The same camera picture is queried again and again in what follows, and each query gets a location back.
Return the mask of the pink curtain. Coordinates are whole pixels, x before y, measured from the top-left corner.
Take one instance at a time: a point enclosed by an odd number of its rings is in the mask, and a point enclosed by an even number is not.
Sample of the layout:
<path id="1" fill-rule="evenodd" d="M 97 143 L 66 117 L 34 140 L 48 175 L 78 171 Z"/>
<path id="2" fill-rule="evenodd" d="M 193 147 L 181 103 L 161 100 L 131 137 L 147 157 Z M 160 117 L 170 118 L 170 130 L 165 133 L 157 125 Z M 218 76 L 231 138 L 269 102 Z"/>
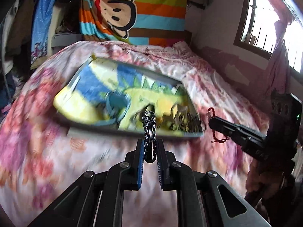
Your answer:
<path id="1" fill-rule="evenodd" d="M 284 93 L 288 87 L 290 77 L 289 59 L 285 45 L 284 35 L 286 28 L 294 21 L 294 16 L 283 0 L 268 0 L 279 20 L 274 23 L 276 44 L 272 56 L 268 61 L 260 83 L 260 92 L 269 96 L 273 90 Z"/>

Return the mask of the pink floral bed quilt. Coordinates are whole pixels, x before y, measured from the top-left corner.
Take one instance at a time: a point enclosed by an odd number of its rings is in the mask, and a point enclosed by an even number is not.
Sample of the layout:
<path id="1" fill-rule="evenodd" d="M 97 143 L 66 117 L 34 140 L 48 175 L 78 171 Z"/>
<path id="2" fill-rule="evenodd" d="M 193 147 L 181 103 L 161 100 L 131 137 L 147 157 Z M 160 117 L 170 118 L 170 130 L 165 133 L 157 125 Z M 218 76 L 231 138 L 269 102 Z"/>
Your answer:
<path id="1" fill-rule="evenodd" d="M 48 59 L 31 76 L 1 125 L 1 206 L 15 226 L 27 226 L 85 171 L 107 171 L 135 149 L 137 139 L 100 135 L 81 139 L 54 122 L 53 98 L 94 53 L 161 72 L 185 85 L 201 119 L 209 107 L 230 122 L 266 133 L 269 118 L 237 93 L 186 43 L 172 48 L 79 42 Z M 251 158 L 232 141 L 165 141 L 194 171 L 214 170 L 242 196 Z M 175 192 L 163 192 L 156 163 L 144 165 L 142 187 L 125 192 L 122 226 L 177 226 Z"/>

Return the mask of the light blue wristband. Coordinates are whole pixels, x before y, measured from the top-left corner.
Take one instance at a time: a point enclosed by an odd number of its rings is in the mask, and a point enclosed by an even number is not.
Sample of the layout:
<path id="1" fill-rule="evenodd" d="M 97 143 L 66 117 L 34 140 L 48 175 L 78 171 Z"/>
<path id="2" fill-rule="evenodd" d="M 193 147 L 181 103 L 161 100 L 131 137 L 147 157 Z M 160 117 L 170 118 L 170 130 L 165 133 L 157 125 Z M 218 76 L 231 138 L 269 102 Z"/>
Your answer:
<path id="1" fill-rule="evenodd" d="M 105 107 L 110 119 L 106 121 L 108 125 L 119 124 L 125 117 L 131 105 L 128 94 L 120 92 L 108 92 L 105 97 Z"/>

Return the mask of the window with metal bars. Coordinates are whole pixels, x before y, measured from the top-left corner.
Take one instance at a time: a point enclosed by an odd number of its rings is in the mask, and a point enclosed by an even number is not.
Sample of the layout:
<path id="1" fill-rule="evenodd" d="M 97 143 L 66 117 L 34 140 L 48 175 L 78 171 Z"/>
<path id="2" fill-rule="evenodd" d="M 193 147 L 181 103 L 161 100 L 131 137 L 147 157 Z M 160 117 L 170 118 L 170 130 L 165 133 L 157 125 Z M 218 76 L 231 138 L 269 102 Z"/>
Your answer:
<path id="1" fill-rule="evenodd" d="M 269 0 L 243 0 L 243 8 L 234 45 L 265 59 L 270 59 L 276 46 L 275 22 L 277 12 Z M 302 25 L 295 19 L 285 33 L 289 65 L 295 72 L 302 73 L 302 43 L 295 36 L 302 36 Z"/>

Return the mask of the grey tray with colourful lining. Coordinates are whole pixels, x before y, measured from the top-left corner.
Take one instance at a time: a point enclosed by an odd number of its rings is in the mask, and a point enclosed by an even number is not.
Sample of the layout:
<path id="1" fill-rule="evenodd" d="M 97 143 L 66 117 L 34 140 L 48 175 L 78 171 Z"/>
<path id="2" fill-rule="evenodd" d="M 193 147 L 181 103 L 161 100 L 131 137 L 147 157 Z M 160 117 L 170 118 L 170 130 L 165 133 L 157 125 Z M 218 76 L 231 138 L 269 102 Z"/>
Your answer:
<path id="1" fill-rule="evenodd" d="M 196 138 L 204 127 L 182 82 L 120 61 L 90 56 L 54 97 L 62 121 L 87 131 L 139 135 L 147 111 L 157 134 Z"/>

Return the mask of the striped monkey cartoon blanket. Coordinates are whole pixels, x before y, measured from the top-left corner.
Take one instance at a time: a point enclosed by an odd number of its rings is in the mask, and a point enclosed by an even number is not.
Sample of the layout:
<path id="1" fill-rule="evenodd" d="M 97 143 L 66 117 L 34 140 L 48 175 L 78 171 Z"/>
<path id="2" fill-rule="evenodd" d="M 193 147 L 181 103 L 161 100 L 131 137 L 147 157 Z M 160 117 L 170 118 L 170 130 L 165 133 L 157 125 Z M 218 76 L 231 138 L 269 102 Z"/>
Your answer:
<path id="1" fill-rule="evenodd" d="M 80 0 L 84 40 L 171 47 L 185 40 L 187 0 Z"/>

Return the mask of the blue dotted wardrobe curtain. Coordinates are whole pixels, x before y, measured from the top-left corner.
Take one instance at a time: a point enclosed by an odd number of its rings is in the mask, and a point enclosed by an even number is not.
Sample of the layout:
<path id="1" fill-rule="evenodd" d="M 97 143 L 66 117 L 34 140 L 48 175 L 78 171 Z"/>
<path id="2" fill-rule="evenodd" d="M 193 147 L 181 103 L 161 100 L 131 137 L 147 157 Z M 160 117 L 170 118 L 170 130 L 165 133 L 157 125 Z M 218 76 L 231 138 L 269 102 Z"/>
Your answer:
<path id="1" fill-rule="evenodd" d="M 47 56 L 48 33 L 55 0 L 38 0 L 31 36 L 31 64 Z"/>

